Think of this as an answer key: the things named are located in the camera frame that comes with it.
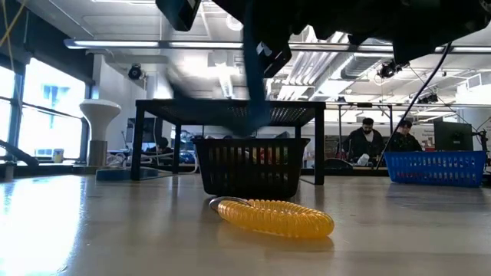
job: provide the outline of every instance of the ceiling light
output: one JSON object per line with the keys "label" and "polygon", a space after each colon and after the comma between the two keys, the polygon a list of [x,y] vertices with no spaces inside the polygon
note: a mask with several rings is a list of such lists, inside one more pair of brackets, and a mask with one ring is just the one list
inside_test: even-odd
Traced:
{"label": "ceiling light", "polygon": [[65,40],[65,45],[69,48],[158,48],[157,41],[73,41],[72,46],[67,44],[70,40]]}
{"label": "ceiling light", "polygon": [[244,28],[242,23],[231,15],[227,15],[226,24],[227,27],[229,27],[229,29],[232,31],[241,31],[242,28]]}
{"label": "ceiling light", "polygon": [[155,5],[155,0],[92,0],[95,3],[123,3],[130,5]]}
{"label": "ceiling light", "polygon": [[[120,1],[120,0],[96,0],[96,1]],[[64,43],[69,48],[85,49],[108,49],[108,48],[175,48],[175,49],[193,49],[193,50],[240,50],[242,42],[214,42],[214,41],[79,41],[76,39],[65,39]],[[151,43],[151,46],[142,46],[142,44]],[[356,53],[358,56],[369,54],[370,56],[389,57],[393,54],[392,45],[360,45],[353,48],[352,45],[345,43],[289,43],[292,51],[308,52],[345,52]],[[441,54],[444,47],[436,47],[435,54]],[[473,46],[455,46],[450,54],[491,54],[491,46],[473,47]]]}

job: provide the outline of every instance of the coiled spring toy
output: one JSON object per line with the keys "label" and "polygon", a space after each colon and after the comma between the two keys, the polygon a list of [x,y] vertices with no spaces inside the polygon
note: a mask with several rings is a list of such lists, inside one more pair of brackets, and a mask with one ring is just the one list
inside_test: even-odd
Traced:
{"label": "coiled spring toy", "polygon": [[325,238],[334,230],[328,214],[295,203],[220,197],[210,208],[233,225],[289,238]]}

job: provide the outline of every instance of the man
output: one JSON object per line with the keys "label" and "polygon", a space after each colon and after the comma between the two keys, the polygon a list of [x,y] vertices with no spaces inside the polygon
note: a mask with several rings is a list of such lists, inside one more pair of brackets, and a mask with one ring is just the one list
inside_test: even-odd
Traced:
{"label": "man", "polygon": [[388,147],[389,151],[394,152],[414,152],[414,151],[423,151],[420,143],[414,138],[414,136],[410,135],[409,132],[413,124],[404,120],[400,123],[400,126],[397,128],[397,132],[394,133],[394,137],[392,138],[392,142]]}
{"label": "man", "polygon": [[[157,154],[165,154],[165,153],[173,153],[174,152],[171,148],[167,147],[167,146],[169,146],[169,140],[166,137],[157,137],[156,145],[159,147],[158,152],[157,152],[157,147],[153,146],[151,148],[147,148],[147,150],[145,150],[145,153],[148,156],[153,156],[153,155],[157,155]],[[172,155],[168,155],[166,157],[161,157],[161,158],[159,158],[158,162],[155,158],[152,158],[152,164],[159,164],[160,163],[162,165],[164,165],[164,164],[169,165],[169,164],[171,164],[172,159],[173,159]]]}
{"label": "man", "polygon": [[370,157],[379,155],[384,148],[382,135],[374,130],[374,120],[371,118],[363,119],[359,129],[350,133],[343,142],[343,149],[348,153],[348,160],[360,158],[365,153]]}
{"label": "man", "polygon": [[153,146],[151,148],[147,148],[145,150],[146,153],[159,153],[159,154],[165,154],[165,153],[172,153],[173,150],[168,148],[169,146],[169,140],[166,137],[157,137],[157,142],[156,146]]}

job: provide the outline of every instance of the security camera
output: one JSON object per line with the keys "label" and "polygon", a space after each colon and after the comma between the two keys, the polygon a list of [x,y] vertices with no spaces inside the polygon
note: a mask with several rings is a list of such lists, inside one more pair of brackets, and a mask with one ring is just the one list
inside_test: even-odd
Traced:
{"label": "security camera", "polygon": [[377,75],[382,79],[391,78],[407,66],[409,66],[409,62],[396,64],[395,60],[391,60],[382,64],[382,68],[377,72]]}
{"label": "security camera", "polygon": [[145,77],[145,71],[141,69],[141,64],[132,64],[128,71],[128,77],[133,81],[141,80]]}

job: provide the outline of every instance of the table leg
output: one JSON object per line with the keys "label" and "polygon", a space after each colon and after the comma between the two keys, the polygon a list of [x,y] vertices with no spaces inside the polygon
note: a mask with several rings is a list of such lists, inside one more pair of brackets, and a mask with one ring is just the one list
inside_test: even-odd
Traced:
{"label": "table leg", "polygon": [[295,127],[295,138],[296,139],[302,138],[302,127],[301,126]]}
{"label": "table leg", "polygon": [[315,110],[315,185],[324,185],[324,109]]}
{"label": "table leg", "polygon": [[141,146],[143,142],[143,121],[145,110],[137,107],[135,133],[133,135],[133,156],[131,158],[131,180],[140,180]]}
{"label": "table leg", "polygon": [[176,125],[176,136],[174,137],[174,155],[172,161],[172,173],[179,173],[180,150],[181,150],[181,125]]}

